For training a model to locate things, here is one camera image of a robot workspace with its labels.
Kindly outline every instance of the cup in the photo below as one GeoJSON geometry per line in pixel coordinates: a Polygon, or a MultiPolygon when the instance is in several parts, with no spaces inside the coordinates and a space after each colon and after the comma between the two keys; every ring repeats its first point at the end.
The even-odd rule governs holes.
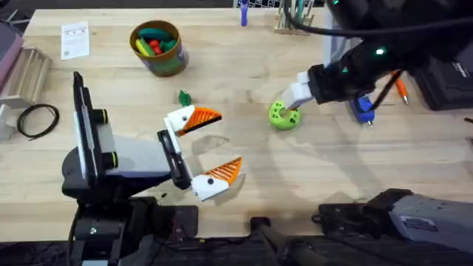
{"type": "Polygon", "coordinates": [[[173,24],[167,21],[147,21],[136,27],[130,35],[130,47],[146,68],[157,77],[176,75],[182,72],[188,63],[188,53],[183,48],[179,31],[173,24]],[[172,35],[172,38],[176,40],[176,45],[168,52],[164,52],[160,55],[142,55],[138,51],[135,42],[138,38],[138,32],[145,28],[155,28],[168,32],[172,35]]]}

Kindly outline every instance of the green toy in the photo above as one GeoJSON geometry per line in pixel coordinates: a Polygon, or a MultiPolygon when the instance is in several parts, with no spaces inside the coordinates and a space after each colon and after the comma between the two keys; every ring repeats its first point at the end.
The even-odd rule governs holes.
{"type": "Polygon", "coordinates": [[[190,106],[192,103],[192,99],[189,93],[185,93],[182,90],[179,92],[178,99],[179,99],[180,105],[182,105],[183,107],[190,106]]]}
{"type": "Polygon", "coordinates": [[[148,53],[148,56],[155,56],[156,54],[154,53],[153,49],[146,43],[146,41],[141,38],[140,43],[143,46],[144,50],[148,53]]]}
{"type": "Polygon", "coordinates": [[[168,52],[169,50],[171,50],[172,47],[174,47],[174,45],[176,45],[176,43],[177,43],[177,41],[175,41],[175,40],[172,40],[172,41],[168,42],[168,43],[166,44],[166,48],[165,48],[166,52],[168,52]]]}
{"type": "Polygon", "coordinates": [[[284,110],[284,103],[278,100],[269,108],[269,122],[277,129],[289,130],[293,129],[301,121],[299,110],[290,110],[282,117],[281,110],[284,110]]]}
{"type": "Polygon", "coordinates": [[[171,34],[161,29],[145,28],[138,31],[139,38],[147,38],[158,41],[170,41],[172,40],[171,34]]]}

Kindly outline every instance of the red toy piece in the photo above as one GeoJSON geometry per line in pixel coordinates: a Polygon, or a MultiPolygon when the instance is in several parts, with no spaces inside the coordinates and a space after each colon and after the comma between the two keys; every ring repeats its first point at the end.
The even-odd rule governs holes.
{"type": "Polygon", "coordinates": [[[160,46],[160,42],[158,40],[152,40],[148,43],[148,45],[151,47],[151,48],[155,48],[155,47],[159,47],[160,46]]]}
{"type": "Polygon", "coordinates": [[[158,40],[151,40],[148,45],[153,49],[156,55],[160,55],[163,53],[160,49],[160,42],[158,40]]]}

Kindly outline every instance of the blue clamp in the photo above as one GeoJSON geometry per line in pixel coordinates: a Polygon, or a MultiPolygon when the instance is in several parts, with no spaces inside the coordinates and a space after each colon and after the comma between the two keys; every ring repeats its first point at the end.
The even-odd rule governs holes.
{"type": "Polygon", "coordinates": [[[364,96],[364,97],[358,98],[357,101],[359,103],[359,107],[361,108],[361,110],[365,112],[360,112],[358,108],[356,108],[355,100],[351,100],[350,107],[353,111],[353,114],[356,117],[356,120],[360,124],[367,123],[368,125],[372,126],[372,122],[375,120],[375,112],[374,111],[367,112],[371,108],[371,105],[372,105],[370,99],[367,96],[364,96]]]}

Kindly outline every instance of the wire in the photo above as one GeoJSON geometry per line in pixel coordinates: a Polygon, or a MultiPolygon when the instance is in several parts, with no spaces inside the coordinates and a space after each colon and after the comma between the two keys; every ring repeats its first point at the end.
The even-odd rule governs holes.
{"type": "Polygon", "coordinates": [[[71,265],[71,248],[72,248],[72,238],[74,237],[75,226],[77,225],[77,220],[79,214],[82,212],[82,206],[79,205],[75,211],[74,218],[72,219],[71,229],[69,230],[69,236],[67,237],[67,246],[66,246],[66,266],[71,265]]]}
{"type": "Polygon", "coordinates": [[[319,35],[340,36],[340,37],[346,37],[346,38],[353,38],[353,37],[364,38],[364,37],[373,37],[376,35],[417,33],[420,31],[427,31],[427,30],[445,30],[447,28],[473,24],[473,18],[468,17],[468,18],[450,19],[450,20],[440,21],[440,22],[430,22],[426,24],[419,24],[419,25],[408,26],[408,27],[389,28],[389,29],[382,29],[382,30],[330,30],[330,29],[324,29],[324,28],[319,28],[319,27],[310,27],[298,22],[289,13],[289,6],[291,4],[292,4],[291,0],[284,0],[283,11],[286,18],[296,29],[304,30],[305,32],[315,33],[319,35]]]}
{"type": "Polygon", "coordinates": [[[151,261],[149,261],[149,266],[152,266],[154,264],[154,261],[156,260],[157,258],[157,255],[159,255],[159,253],[161,252],[161,250],[163,249],[163,246],[164,246],[164,243],[166,243],[166,241],[168,241],[169,239],[169,236],[168,235],[168,238],[166,240],[164,240],[164,242],[159,242],[160,243],[160,247],[156,250],[156,252],[154,253],[151,261]]]}
{"type": "Polygon", "coordinates": [[[242,245],[244,244],[247,240],[249,240],[253,236],[252,233],[249,235],[242,237],[241,239],[237,240],[232,240],[232,239],[223,239],[223,238],[210,238],[210,239],[200,239],[198,240],[199,242],[203,241],[203,244],[205,245],[206,243],[212,243],[212,242],[224,242],[220,243],[220,245],[213,245],[213,246],[204,246],[204,247],[197,247],[197,248],[175,248],[170,245],[167,245],[165,242],[162,242],[161,244],[168,248],[169,250],[172,250],[174,252],[199,252],[199,251],[211,251],[211,250],[216,250],[219,248],[227,247],[229,245],[242,245]]]}
{"type": "Polygon", "coordinates": [[[349,247],[351,247],[351,248],[353,248],[353,249],[356,249],[356,250],[361,251],[361,252],[363,252],[363,253],[367,253],[367,254],[369,254],[369,255],[371,255],[371,256],[375,256],[375,257],[377,257],[377,258],[379,258],[379,259],[384,260],[385,262],[395,263],[395,264],[397,264],[397,265],[403,265],[403,266],[411,266],[410,264],[407,264],[407,263],[405,263],[405,262],[401,262],[401,261],[399,261],[399,260],[397,260],[397,259],[394,259],[394,258],[385,256],[385,255],[383,255],[383,254],[376,253],[376,252],[373,252],[373,251],[371,251],[371,250],[367,250],[367,249],[361,248],[361,247],[359,247],[359,246],[357,246],[357,245],[351,244],[351,243],[349,243],[349,242],[347,242],[347,241],[344,241],[344,240],[339,239],[339,238],[336,238],[336,237],[324,236],[324,238],[329,239],[329,240],[334,241],[334,242],[337,242],[337,243],[340,243],[340,244],[343,244],[343,245],[346,245],[346,246],[349,246],[349,247]]]}
{"type": "Polygon", "coordinates": [[[353,101],[355,104],[355,108],[358,110],[360,113],[366,113],[366,112],[372,112],[375,111],[384,101],[384,98],[386,98],[387,94],[392,88],[392,85],[400,78],[404,71],[403,70],[398,70],[393,76],[391,76],[391,79],[388,81],[388,83],[384,86],[384,88],[381,90],[381,93],[378,95],[376,98],[375,102],[373,105],[368,110],[363,110],[360,106],[360,103],[358,102],[359,96],[355,97],[355,100],[353,101]]]}
{"type": "Polygon", "coordinates": [[[30,107],[28,107],[26,110],[24,110],[20,116],[18,117],[18,120],[16,121],[16,129],[18,130],[18,132],[20,132],[22,135],[24,135],[25,137],[29,137],[30,140],[35,140],[39,137],[43,137],[44,135],[46,134],[49,134],[59,123],[59,110],[50,105],[50,104],[45,104],[45,103],[40,103],[40,104],[35,104],[35,105],[32,105],[30,107]],[[47,108],[50,113],[52,114],[52,116],[54,117],[54,119],[52,120],[51,124],[45,129],[43,130],[42,132],[39,132],[38,134],[28,134],[24,131],[24,121],[26,119],[26,117],[33,111],[35,111],[36,109],[40,109],[40,108],[47,108]]]}

